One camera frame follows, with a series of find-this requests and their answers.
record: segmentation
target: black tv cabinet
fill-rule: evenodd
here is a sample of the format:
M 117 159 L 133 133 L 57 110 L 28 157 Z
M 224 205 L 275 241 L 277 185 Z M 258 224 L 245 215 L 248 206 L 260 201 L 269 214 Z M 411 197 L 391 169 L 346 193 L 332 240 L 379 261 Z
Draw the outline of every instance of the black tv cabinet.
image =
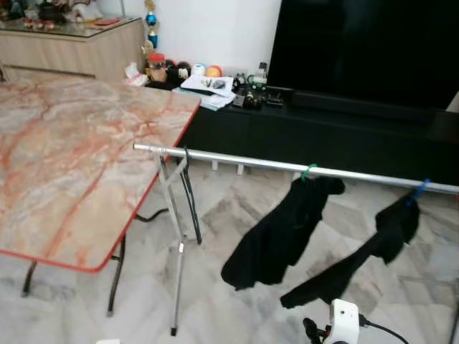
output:
M 390 117 L 311 107 L 201 107 L 179 146 L 459 185 L 459 114 Z

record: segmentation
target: black clothing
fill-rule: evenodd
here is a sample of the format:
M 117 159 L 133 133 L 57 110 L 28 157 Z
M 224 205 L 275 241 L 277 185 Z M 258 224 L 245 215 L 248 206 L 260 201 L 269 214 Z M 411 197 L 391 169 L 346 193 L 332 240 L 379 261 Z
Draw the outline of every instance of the black clothing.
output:
M 237 245 L 222 269 L 225 282 L 236 290 L 282 282 L 288 265 L 300 259 L 329 194 L 342 194 L 338 178 L 300 178 L 280 204 L 255 225 Z
M 280 298 L 283 307 L 292 308 L 321 298 L 328 304 L 340 298 L 352 275 L 373 255 L 389 264 L 402 251 L 404 242 L 411 241 L 416 233 L 420 210 L 416 201 L 410 206 L 410 195 L 402 197 L 376 216 L 377 232 L 351 256 L 329 267 L 324 272 L 304 282 Z

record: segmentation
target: table top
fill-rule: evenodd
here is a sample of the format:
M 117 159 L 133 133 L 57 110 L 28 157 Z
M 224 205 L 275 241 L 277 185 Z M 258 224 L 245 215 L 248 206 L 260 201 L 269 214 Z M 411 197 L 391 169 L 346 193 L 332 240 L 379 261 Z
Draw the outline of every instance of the table top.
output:
M 0 253 L 85 272 L 110 259 L 200 99 L 79 77 L 0 83 Z
M 46 30 L 34 28 L 28 29 L 24 26 L 23 19 L 21 18 L 9 21 L 0 21 L 0 31 L 25 32 L 35 34 L 57 34 L 61 36 L 89 38 L 95 36 L 96 34 L 120 27 L 124 24 L 134 22 L 138 19 L 140 18 L 123 18 L 119 22 L 107 26 L 98 26 L 91 23 L 56 24 L 53 30 Z

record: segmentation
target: red table edge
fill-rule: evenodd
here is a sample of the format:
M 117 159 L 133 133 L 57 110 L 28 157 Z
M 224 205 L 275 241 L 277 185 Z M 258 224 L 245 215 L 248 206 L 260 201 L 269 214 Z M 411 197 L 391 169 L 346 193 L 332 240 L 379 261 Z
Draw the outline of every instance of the red table edge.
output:
M 194 116 L 196 115 L 200 105 L 201 105 L 201 99 L 199 99 L 199 103 L 197 104 L 197 106 L 194 109 L 193 113 L 189 117 L 188 122 L 185 124 L 185 126 L 184 126 L 183 130 L 181 131 L 179 137 L 176 139 L 176 141 L 174 143 L 174 147 L 176 147 L 179 144 L 181 138 L 183 138 L 185 132 L 188 130 L 188 127 L 190 126 L 192 120 L 194 119 Z M 61 267 L 61 268 L 64 268 L 64 269 L 71 269 L 71 270 L 75 270 L 75 271 L 78 271 L 78 272 L 89 272 L 89 273 L 95 274 L 95 273 L 99 272 L 100 270 L 102 270 L 107 265 L 107 263 L 110 261 L 110 258 L 112 257 L 113 252 L 115 251 L 116 247 L 120 244 L 121 239 L 126 235 L 129 227 L 131 226 L 132 221 L 136 217 L 136 214 L 137 214 L 138 210 L 142 207 L 143 202 L 145 201 L 147 196 L 150 194 L 150 191 L 153 188 L 153 185 L 155 184 L 157 179 L 158 179 L 158 173 L 156 173 L 155 176 L 153 177 L 153 180 L 151 181 L 150 185 L 148 186 L 148 188 L 146 189 L 145 193 L 143 194 L 140 202 L 138 202 L 137 207 L 134 209 L 130 219 L 128 220 L 128 222 L 124 226 L 120 236 L 116 239 L 115 244 L 113 245 L 113 248 L 109 251 L 107 257 L 102 261 L 102 263 L 98 267 L 82 268 L 82 267 L 78 267 L 78 266 L 75 266 L 75 265 L 69 265 L 69 264 L 63 264 L 63 263 L 59 263 L 59 262 L 53 262 L 52 260 L 48 260 L 48 259 L 42 259 L 42 258 L 36 258 L 36 257 L 32 257 L 32 256 L 27 256 L 25 254 L 20 254 L 20 253 L 16 253 L 16 252 L 4 251 L 2 249 L 0 249 L 0 254 L 5 254 L 5 255 L 8 255 L 8 256 L 28 259 L 28 260 L 32 260 L 32 261 L 35 261 L 35 262 L 38 262 L 38 263 L 42 263 L 42 264 L 46 264 L 46 265 L 52 265 L 52 266 L 55 266 L 55 267 Z

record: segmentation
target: television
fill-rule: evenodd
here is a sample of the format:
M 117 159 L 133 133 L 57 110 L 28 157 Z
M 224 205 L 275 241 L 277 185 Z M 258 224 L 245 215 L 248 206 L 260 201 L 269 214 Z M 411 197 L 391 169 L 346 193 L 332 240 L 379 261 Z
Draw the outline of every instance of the television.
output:
M 283 0 L 268 85 L 446 109 L 459 91 L 459 1 Z

